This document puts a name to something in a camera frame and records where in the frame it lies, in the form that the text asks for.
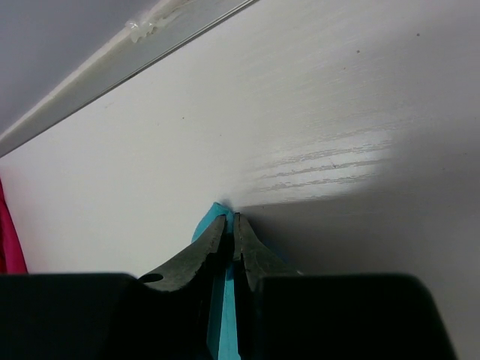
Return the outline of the turquoise t-shirt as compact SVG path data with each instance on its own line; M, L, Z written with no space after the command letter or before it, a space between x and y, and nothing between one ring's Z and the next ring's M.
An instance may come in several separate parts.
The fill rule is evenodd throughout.
M227 206L214 202L205 213L193 232L194 243L218 216L226 216L226 234L233 235L234 212ZM240 359L237 337L236 300L234 289L234 267L230 262L226 268L223 282L223 307L218 349L219 359Z

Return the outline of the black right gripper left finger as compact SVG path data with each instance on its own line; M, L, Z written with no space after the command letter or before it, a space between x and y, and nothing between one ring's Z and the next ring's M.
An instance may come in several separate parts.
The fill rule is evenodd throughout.
M217 359L227 270L227 217L139 281L159 296L159 322L168 359Z

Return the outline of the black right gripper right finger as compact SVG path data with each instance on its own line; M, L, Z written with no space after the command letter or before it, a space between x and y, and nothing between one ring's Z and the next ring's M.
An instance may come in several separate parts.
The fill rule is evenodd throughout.
M263 354L265 331L265 284L273 278L298 277L300 272L286 264L257 237L247 217L234 214L235 316L238 354L242 359L259 359Z

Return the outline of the folded magenta t-shirt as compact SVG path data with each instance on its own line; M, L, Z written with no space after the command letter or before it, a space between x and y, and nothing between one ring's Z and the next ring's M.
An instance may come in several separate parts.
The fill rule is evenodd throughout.
M23 250L20 240L14 226L8 205L5 199L3 187L0 187L1 203L0 203L0 221L1 221L1 274L2 275L19 275L27 274Z

